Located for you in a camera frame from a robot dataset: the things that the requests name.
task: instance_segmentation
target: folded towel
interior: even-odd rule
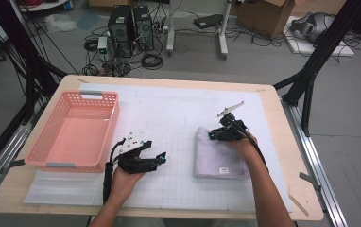
[[[248,166],[234,148],[225,142],[210,140],[207,129],[198,128],[195,177],[217,179],[249,179]]]

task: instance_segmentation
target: pink cloth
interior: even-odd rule
[[[236,150],[226,142],[210,140],[208,130],[198,128],[195,177],[217,179],[249,179],[248,166]]]

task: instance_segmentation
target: black metal frame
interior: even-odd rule
[[[360,14],[361,0],[347,0],[300,72],[273,85],[279,90],[292,84],[289,91],[282,96],[283,101],[292,106],[297,106],[304,94],[301,127],[306,136],[310,136],[308,126],[316,76]]]

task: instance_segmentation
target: pink plastic basket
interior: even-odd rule
[[[103,172],[118,116],[115,92],[63,92],[25,163],[47,171]]]

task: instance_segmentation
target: gray floor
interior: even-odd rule
[[[45,14],[60,12],[60,9]],[[104,26],[106,17],[96,18],[84,9],[67,12],[83,29],[52,34],[61,51],[78,70],[85,62],[83,38],[94,28]],[[250,36],[228,39],[229,57],[218,55],[216,37],[180,34],[172,57],[162,53],[164,65],[157,71],[133,70],[129,77],[151,79],[190,79],[238,83],[274,84],[299,72],[307,58],[292,54],[287,44],[262,47],[252,44]],[[65,63],[52,44],[46,44],[50,60],[66,72],[74,70]],[[329,59],[316,80],[310,132],[336,198],[349,226],[361,226],[361,50],[353,58]],[[9,61],[0,61],[0,133],[24,103],[19,82]],[[0,215],[0,226],[85,226],[87,217],[52,215]],[[166,220],[168,226],[207,226],[208,220]],[[331,226],[319,222],[299,222],[299,226]]]

